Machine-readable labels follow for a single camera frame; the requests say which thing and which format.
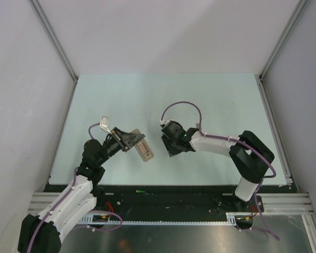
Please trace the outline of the white remote control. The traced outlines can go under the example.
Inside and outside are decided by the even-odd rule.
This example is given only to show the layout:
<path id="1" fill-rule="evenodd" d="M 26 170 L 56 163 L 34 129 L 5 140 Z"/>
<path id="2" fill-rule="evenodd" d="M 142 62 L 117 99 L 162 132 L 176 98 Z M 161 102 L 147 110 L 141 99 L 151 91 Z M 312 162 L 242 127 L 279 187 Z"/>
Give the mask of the white remote control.
<path id="1" fill-rule="evenodd" d="M 145 137 L 141 138 L 140 140 L 138 138 L 138 135 L 144 134 L 141 133 L 139 129 L 134 129 L 133 131 L 131 131 L 131 134 L 135 135 L 135 140 L 130 141 L 131 146 L 135 147 L 139 156 L 144 162 L 148 162 L 149 160 L 151 160 L 154 157 L 154 153 L 147 143 Z"/>

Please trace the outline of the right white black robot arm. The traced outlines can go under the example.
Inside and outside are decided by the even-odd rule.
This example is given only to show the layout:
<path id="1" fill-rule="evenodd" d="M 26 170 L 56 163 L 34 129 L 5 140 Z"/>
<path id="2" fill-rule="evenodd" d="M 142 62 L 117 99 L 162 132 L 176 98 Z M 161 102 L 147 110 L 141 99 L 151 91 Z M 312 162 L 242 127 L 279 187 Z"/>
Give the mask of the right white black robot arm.
<path id="1" fill-rule="evenodd" d="M 161 123 L 162 141 L 170 157 L 183 152 L 210 152 L 232 159 L 241 178 L 226 204 L 237 211 L 246 211 L 258 186 L 274 160 L 273 152 L 251 131 L 237 137 L 209 136 L 200 128 L 184 130 L 176 121 Z"/>

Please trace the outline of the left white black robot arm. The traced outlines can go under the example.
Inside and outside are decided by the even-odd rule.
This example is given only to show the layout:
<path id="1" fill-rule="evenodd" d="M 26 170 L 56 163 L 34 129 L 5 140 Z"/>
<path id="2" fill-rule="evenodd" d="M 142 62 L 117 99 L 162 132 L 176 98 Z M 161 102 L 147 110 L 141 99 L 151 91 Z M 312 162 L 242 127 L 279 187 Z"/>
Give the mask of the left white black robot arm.
<path id="1" fill-rule="evenodd" d="M 105 207 L 106 198 L 96 189 L 105 173 L 103 163 L 119 151 L 128 152 L 144 138 L 141 132 L 114 127 L 103 143 L 86 141 L 72 181 L 45 209 L 22 221 L 18 252 L 59 252 L 66 236 L 89 211 Z"/>

